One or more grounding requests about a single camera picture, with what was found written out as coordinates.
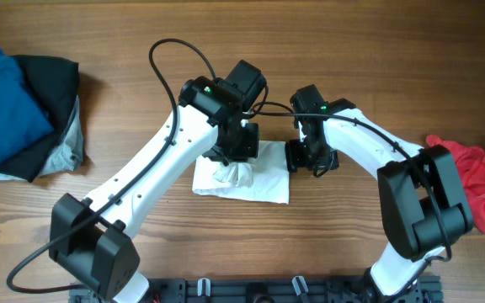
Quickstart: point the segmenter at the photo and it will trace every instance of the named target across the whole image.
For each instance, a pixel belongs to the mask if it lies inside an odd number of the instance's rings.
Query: wooden table
[[[88,160],[75,173],[0,183],[0,302],[66,301],[66,293],[12,293],[5,279],[47,242],[58,198],[82,197],[114,175],[168,117],[168,98],[147,61],[161,38],[194,43],[221,77],[239,60],[251,62],[268,80],[270,101],[288,104],[314,83],[325,99],[355,102],[407,141],[437,134],[485,148],[482,1],[28,4],[38,2],[0,6],[0,47],[80,62]],[[160,47],[155,58],[174,92],[208,75],[179,45]],[[262,139],[298,136],[289,119],[255,121]],[[289,205],[197,196],[189,167],[136,239],[140,270],[187,279],[362,274],[386,244],[377,186],[346,156],[340,162],[320,179],[291,175]],[[453,250],[450,263],[428,270],[442,276],[446,301],[485,302],[485,236],[474,231]],[[72,281],[46,255],[17,278],[34,287]]]

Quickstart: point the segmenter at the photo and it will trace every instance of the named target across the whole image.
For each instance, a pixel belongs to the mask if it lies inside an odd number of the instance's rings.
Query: white napkin
[[[204,157],[195,162],[192,191],[196,194],[288,204],[289,187],[285,142],[260,141],[256,159],[227,167]]]

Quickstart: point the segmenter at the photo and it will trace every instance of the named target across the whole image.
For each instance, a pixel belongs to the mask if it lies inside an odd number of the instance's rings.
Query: black cloth
[[[67,127],[79,84],[78,64],[50,56],[14,56],[54,131],[0,164],[0,173],[33,182]]]

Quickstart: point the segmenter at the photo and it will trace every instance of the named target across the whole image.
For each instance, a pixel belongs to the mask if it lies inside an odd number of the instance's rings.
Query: cable
[[[258,106],[259,106],[259,105],[261,105],[261,104],[264,104],[264,105],[274,105],[274,106],[279,106],[279,107],[281,107],[282,109],[286,109],[287,111],[289,111],[289,112],[290,112],[290,113],[292,113],[292,114],[294,114],[294,113],[295,113],[295,112],[293,111],[293,109],[290,109],[290,108],[289,108],[289,106],[287,106],[287,105],[279,104],[279,103],[276,103],[276,102],[264,102],[264,101],[262,101],[262,102],[260,102],[260,103],[258,103],[258,104],[255,104],[255,105],[252,107],[252,111],[253,111],[254,113],[259,114],[259,111],[257,111],[255,108],[256,108],[256,107],[258,107]]]
[[[265,102],[265,100],[267,100],[267,96],[269,95],[269,86],[268,85],[265,85],[265,95],[263,96],[263,101],[261,101],[260,103],[258,104],[255,104],[253,107],[252,107],[252,111],[253,113],[252,114],[247,114],[245,119],[252,119],[253,117],[255,117],[260,111],[261,109],[263,108],[263,106],[267,103]],[[257,105],[259,105],[259,109],[258,111],[254,111],[254,107],[256,107]]]
[[[422,274],[422,272],[431,264],[432,261],[438,260],[442,262],[448,262],[452,259],[452,248],[450,247],[450,240],[448,238],[448,235],[446,234],[445,230],[445,223],[443,222],[443,217],[441,216],[441,212],[439,209],[439,206],[437,205],[437,199],[435,198],[435,194],[433,190],[431,189],[431,184],[429,183],[429,180],[426,178],[424,173],[418,168],[418,166],[414,163],[413,159],[397,144],[397,142],[392,141],[389,137],[385,136],[382,132],[380,132],[378,129],[375,127],[368,125],[364,122],[361,122],[357,119],[352,119],[348,117],[344,117],[341,115],[337,114],[293,114],[293,113],[262,113],[259,112],[258,114],[261,115],[267,115],[267,116],[277,116],[277,117],[306,117],[306,118],[318,118],[318,119],[336,119],[336,120],[343,120],[347,122],[354,123],[355,125],[360,125],[365,127],[366,129],[374,132],[376,135],[378,135],[381,139],[383,139],[386,143],[390,144],[396,151],[400,152],[403,157],[406,158],[409,166],[413,170],[414,174],[417,176],[419,182],[424,186],[426,189],[426,193],[429,196],[429,199],[431,201],[432,208],[435,213],[435,218],[437,220],[437,225],[439,226],[440,233],[441,233],[441,239],[444,243],[444,247],[446,250],[446,257],[441,257],[441,256],[430,256],[426,258],[424,261],[424,265],[417,271],[417,273],[407,282],[401,289],[398,291],[399,295],[402,295],[403,292],[408,290],[409,287],[413,284],[413,282]]]
[[[336,156],[334,156],[334,152],[333,152],[332,156],[331,156],[330,163],[320,173],[317,173],[317,164],[316,164],[316,166],[313,168],[313,176],[316,177],[316,178],[322,177],[325,173],[327,173],[329,170],[331,170],[333,168],[335,159],[336,159]]]
[[[209,71],[211,72],[211,75],[214,78],[216,78],[215,71],[213,70],[211,64],[205,58],[205,55],[201,53],[200,50],[198,50],[195,46],[191,45],[190,43],[179,40],[179,39],[163,39],[157,41],[154,45],[151,46],[151,49],[149,50],[149,63],[151,64],[152,69],[154,72],[157,74],[158,80],[162,83],[164,86],[164,89],[166,89],[166,93],[169,96],[169,101],[172,105],[172,113],[173,113],[173,119],[172,119],[172,124],[173,127],[171,131],[169,132],[169,136],[158,152],[158,154],[127,184],[125,185],[124,188],[122,188],[117,194],[115,194],[109,201],[102,206],[99,210],[95,211],[92,215],[90,215],[87,219],[84,221],[78,223],[76,226],[74,226],[70,231],[67,233],[64,233],[54,240],[46,243],[44,246],[41,248],[37,249],[33,253],[31,253],[27,258],[25,258],[22,262],[20,262],[16,267],[11,270],[11,272],[8,274],[7,277],[7,287],[9,287],[10,290],[19,292],[19,293],[24,293],[24,294],[48,294],[48,293],[53,293],[53,292],[58,292],[58,291],[66,291],[66,290],[75,290],[75,289],[81,289],[84,288],[84,285],[82,284],[73,284],[73,285],[66,285],[66,286],[59,286],[59,287],[52,287],[52,288],[44,288],[44,289],[30,289],[30,288],[24,288],[24,287],[19,287],[14,285],[13,280],[16,274],[19,273],[20,270],[22,270],[27,264],[29,264],[31,261],[35,260],[37,257],[39,257],[42,253],[45,251],[49,250],[50,248],[54,247],[57,243],[61,242],[62,240],[68,238],[69,236],[73,235],[74,233],[80,231],[82,228],[84,228],[87,225],[90,224],[96,224],[98,221],[98,218],[104,213],[107,209],[109,209],[113,204],[115,204],[116,201],[119,201],[119,199],[129,190],[134,186],[150,169],[153,167],[160,157],[166,152],[166,150],[171,146],[173,139],[175,138],[175,135],[177,133],[178,127],[175,127],[178,123],[178,111],[177,111],[177,104],[175,103],[175,97],[173,96],[173,93],[171,89],[168,86],[168,83],[160,73],[160,71],[157,68],[157,65],[155,64],[154,60],[152,59],[152,53],[154,50],[161,44],[167,43],[167,42],[173,42],[173,43],[179,43],[182,45],[188,46],[190,49],[195,51],[198,55],[200,55],[201,59],[205,62],[207,67],[209,68]]]

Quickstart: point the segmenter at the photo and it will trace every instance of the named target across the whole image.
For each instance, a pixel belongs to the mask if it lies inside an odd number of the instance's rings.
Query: black mounting bracket
[[[198,295],[199,281],[184,279],[150,279],[150,288],[139,303],[253,303],[259,293],[267,292],[274,303],[363,303],[350,289],[360,276],[338,276],[330,279],[307,279],[307,291],[297,294],[291,279],[211,281],[209,296]],[[71,290],[69,303],[107,303],[90,290]],[[442,303],[440,278],[421,276],[405,295],[391,303]]]

